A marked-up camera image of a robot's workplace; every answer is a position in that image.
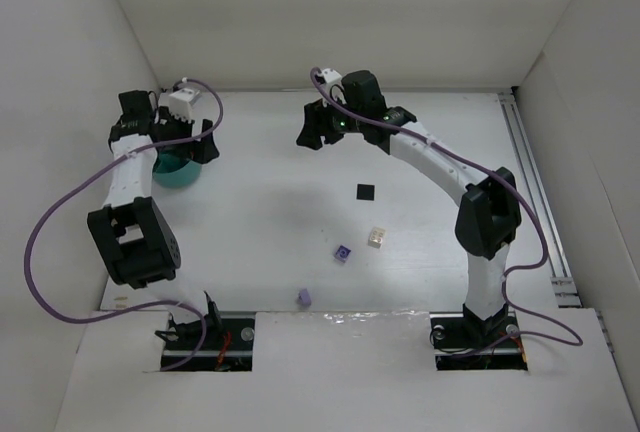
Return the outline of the purple square lego brick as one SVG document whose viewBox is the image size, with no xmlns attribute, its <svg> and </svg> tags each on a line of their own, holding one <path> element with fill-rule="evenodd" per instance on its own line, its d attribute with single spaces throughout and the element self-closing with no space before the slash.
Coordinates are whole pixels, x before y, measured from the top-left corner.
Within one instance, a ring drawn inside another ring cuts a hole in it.
<svg viewBox="0 0 640 432">
<path fill-rule="evenodd" d="M 344 246 L 339 245 L 336 251 L 334 252 L 334 259 L 340 263 L 345 263 L 351 254 L 351 250 Z"/>
</svg>

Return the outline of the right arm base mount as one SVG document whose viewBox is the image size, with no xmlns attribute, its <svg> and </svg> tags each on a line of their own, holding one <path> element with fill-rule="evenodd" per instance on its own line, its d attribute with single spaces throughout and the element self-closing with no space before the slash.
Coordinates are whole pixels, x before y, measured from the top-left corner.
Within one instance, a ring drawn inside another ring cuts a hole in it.
<svg viewBox="0 0 640 432">
<path fill-rule="evenodd" d="M 508 337 L 518 330 L 514 312 L 488 336 L 475 336 L 461 312 L 429 315 L 429 341 L 434 349 L 436 369 L 445 371 L 499 371 L 528 369 L 519 337 Z"/>
</svg>

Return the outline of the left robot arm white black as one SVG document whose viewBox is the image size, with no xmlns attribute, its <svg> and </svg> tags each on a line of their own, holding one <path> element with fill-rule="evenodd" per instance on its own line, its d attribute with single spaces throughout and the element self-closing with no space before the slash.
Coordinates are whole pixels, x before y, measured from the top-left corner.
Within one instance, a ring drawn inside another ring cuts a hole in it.
<svg viewBox="0 0 640 432">
<path fill-rule="evenodd" d="M 172 317 L 160 338 L 213 337 L 223 325 L 217 305 L 179 276 L 177 238 L 151 196 L 152 186 L 182 189 L 218 158 L 213 121 L 196 121 L 200 98 L 193 88 L 175 89 L 157 101 L 141 90 L 119 96 L 122 113 L 111 127 L 109 148 L 117 165 L 102 207 L 87 225 L 111 280 L 133 289 L 150 288 Z"/>
</svg>

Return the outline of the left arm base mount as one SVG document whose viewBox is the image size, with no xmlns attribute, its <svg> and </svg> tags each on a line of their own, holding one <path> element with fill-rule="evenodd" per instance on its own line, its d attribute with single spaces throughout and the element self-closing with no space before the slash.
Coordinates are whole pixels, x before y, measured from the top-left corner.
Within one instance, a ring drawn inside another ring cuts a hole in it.
<svg viewBox="0 0 640 432">
<path fill-rule="evenodd" d="M 195 348 L 200 333 L 178 338 L 167 330 L 156 331 L 163 342 L 160 367 L 169 372 L 250 372 L 253 367 L 255 314 L 223 314 L 222 332 L 209 331 L 204 344 L 188 362 L 177 366 Z"/>
</svg>

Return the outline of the cream lego brick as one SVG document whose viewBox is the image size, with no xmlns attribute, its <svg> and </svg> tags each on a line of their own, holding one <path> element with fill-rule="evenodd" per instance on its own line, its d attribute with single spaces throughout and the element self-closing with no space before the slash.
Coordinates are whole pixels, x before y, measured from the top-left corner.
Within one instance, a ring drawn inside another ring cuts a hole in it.
<svg viewBox="0 0 640 432">
<path fill-rule="evenodd" d="M 386 230 L 381 227 L 373 227 L 367 239 L 367 245 L 376 249 L 380 249 L 386 238 Z"/>
</svg>

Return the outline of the aluminium rail right side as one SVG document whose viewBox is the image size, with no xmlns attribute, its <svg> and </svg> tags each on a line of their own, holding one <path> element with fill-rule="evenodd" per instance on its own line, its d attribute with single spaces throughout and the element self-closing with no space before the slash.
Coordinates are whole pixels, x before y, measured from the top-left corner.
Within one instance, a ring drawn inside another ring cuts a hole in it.
<svg viewBox="0 0 640 432">
<path fill-rule="evenodd" d="M 507 89 L 498 93 L 498 99 L 522 173 L 523 185 L 519 189 L 527 190 L 530 198 L 529 203 L 539 219 L 548 245 L 547 264 L 551 271 L 551 285 L 556 302 L 560 308 L 582 308 L 583 305 L 558 235 L 516 98 L 513 91 Z"/>
</svg>

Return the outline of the small lavender lego piece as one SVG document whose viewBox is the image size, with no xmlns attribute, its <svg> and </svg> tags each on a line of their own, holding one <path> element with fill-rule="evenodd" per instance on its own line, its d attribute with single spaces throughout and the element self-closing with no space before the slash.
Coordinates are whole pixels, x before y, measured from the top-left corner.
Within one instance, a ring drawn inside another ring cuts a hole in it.
<svg viewBox="0 0 640 432">
<path fill-rule="evenodd" d="M 309 291 L 306 288 L 298 291 L 297 302 L 301 307 L 307 308 L 312 304 L 312 299 Z"/>
</svg>

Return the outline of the teal round divided container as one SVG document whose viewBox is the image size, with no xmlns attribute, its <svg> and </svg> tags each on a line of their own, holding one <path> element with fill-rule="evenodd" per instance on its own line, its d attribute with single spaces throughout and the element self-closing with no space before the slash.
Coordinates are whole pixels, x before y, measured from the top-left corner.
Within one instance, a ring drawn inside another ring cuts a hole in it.
<svg viewBox="0 0 640 432">
<path fill-rule="evenodd" d="M 153 180 L 167 189 L 182 189 L 191 186 L 199 178 L 202 166 L 186 158 L 160 152 L 152 171 Z"/>
</svg>

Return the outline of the black square marker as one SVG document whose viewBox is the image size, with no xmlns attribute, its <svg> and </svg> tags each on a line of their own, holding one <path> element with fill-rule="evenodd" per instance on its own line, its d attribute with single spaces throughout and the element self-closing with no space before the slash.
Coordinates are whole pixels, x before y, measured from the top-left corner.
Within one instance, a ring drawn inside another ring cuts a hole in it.
<svg viewBox="0 0 640 432">
<path fill-rule="evenodd" d="M 358 184 L 356 187 L 356 199 L 360 201 L 374 201 L 375 186 L 373 184 Z"/>
</svg>

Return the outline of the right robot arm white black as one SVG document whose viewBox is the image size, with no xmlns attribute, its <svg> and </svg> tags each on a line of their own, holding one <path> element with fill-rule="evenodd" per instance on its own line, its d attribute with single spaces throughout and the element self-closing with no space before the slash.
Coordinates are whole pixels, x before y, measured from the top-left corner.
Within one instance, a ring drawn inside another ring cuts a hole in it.
<svg viewBox="0 0 640 432">
<path fill-rule="evenodd" d="M 467 254 L 462 325 L 475 343 L 496 335 L 508 313 L 502 276 L 522 222 L 512 194 L 514 175 L 504 167 L 482 172 L 442 152 L 439 140 L 413 113 L 386 103 L 368 70 L 341 75 L 313 68 L 310 78 L 321 97 L 305 106 L 297 145 L 319 150 L 356 133 L 439 186 L 458 208 L 454 233 Z"/>
</svg>

